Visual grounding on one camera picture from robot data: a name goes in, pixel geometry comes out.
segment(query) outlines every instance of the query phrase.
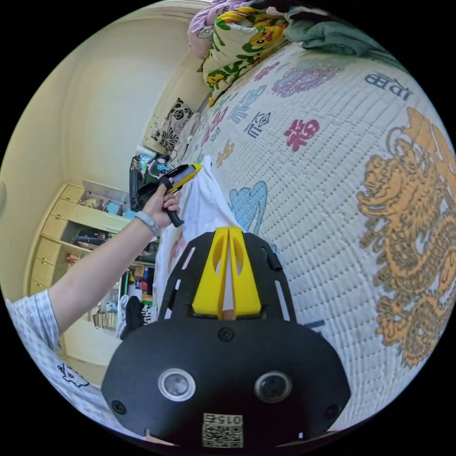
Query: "white t-shirt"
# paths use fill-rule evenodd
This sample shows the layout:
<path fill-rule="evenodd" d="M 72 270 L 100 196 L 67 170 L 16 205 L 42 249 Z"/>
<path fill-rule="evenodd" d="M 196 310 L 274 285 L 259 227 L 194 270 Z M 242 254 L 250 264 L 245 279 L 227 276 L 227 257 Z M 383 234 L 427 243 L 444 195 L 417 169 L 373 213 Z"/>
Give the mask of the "white t-shirt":
<path fill-rule="evenodd" d="M 6 305 L 25 348 L 43 375 L 77 410 L 88 418 L 127 436 L 146 440 L 125 429 L 109 409 L 101 391 L 65 364 L 54 352 L 60 349 L 59 331 L 48 291 Z"/>

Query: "floral pillow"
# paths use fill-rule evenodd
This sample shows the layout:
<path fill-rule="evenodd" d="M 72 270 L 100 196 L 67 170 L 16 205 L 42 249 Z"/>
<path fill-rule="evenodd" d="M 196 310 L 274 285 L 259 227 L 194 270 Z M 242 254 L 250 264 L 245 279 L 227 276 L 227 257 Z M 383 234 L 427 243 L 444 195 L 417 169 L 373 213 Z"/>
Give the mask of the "floral pillow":
<path fill-rule="evenodd" d="M 179 141 L 185 124 L 192 115 L 193 111 L 178 98 L 166 116 L 163 126 L 155 132 L 152 138 L 163 146 L 166 152 L 171 153 Z"/>

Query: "quilt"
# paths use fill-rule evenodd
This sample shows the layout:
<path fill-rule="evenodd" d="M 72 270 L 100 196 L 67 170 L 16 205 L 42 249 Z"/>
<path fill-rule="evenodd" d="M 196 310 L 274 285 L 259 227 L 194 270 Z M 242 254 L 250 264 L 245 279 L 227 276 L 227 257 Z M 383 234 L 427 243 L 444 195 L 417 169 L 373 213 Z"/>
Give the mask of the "quilt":
<path fill-rule="evenodd" d="M 344 364 L 332 430 L 388 405 L 456 298 L 455 150 L 426 94 L 399 68 L 288 44 L 201 113 L 183 162 L 205 157 Z"/>
<path fill-rule="evenodd" d="M 215 20 L 213 42 L 202 64 L 210 106 L 236 79 L 287 42 L 286 27 L 284 18 L 251 7 L 239 7 Z"/>

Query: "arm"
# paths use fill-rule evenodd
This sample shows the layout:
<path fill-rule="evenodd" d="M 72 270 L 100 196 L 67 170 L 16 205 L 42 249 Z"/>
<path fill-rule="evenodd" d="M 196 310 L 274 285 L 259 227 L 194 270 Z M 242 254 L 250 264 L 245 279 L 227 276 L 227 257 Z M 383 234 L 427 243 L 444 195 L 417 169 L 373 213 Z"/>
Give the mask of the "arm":
<path fill-rule="evenodd" d="M 165 191 L 162 184 L 143 209 L 160 228 L 171 224 L 163 208 L 180 211 L 174 195 L 165 195 Z M 116 236 L 79 260 L 49 289 L 60 334 L 96 307 L 152 237 L 150 228 L 135 218 Z"/>

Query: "gray wristband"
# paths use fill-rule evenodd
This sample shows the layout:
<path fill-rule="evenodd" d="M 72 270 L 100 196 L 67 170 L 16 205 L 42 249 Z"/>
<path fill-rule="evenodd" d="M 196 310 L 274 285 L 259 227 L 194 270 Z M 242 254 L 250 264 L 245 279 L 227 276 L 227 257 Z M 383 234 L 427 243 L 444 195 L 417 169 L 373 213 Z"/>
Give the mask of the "gray wristband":
<path fill-rule="evenodd" d="M 158 234 L 158 231 L 159 231 L 159 227 L 157 226 L 157 224 L 152 220 L 151 217 L 149 217 L 147 214 L 145 214 L 142 210 L 140 210 L 139 212 L 137 212 L 135 215 L 134 215 L 135 218 L 139 219 L 141 222 L 143 222 L 144 224 L 146 224 L 150 230 L 152 231 L 152 233 L 154 233 L 155 236 L 157 236 Z"/>

